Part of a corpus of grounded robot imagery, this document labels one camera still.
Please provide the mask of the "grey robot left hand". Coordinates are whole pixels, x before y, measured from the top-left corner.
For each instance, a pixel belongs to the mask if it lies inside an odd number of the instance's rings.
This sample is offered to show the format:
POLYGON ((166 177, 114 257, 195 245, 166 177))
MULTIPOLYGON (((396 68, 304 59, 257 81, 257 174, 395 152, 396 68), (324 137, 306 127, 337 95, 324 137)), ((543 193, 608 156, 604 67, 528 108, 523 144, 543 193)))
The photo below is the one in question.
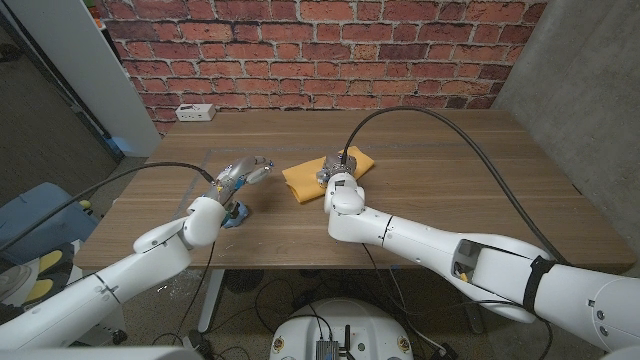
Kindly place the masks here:
POLYGON ((219 173, 204 197, 226 206, 242 186, 266 179, 273 166, 273 161, 263 156, 237 159, 219 173))

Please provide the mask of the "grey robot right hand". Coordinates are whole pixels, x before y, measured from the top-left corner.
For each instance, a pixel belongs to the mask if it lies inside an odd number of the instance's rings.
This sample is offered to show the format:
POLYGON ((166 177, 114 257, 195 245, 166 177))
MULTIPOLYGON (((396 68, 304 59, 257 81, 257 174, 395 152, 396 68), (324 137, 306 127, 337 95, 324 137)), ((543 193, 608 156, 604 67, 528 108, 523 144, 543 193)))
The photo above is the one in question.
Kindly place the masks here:
POLYGON ((352 155, 342 153, 327 155, 321 169, 316 173, 316 179, 321 187, 326 187, 330 178, 339 173, 353 175, 357 168, 357 160, 352 155))

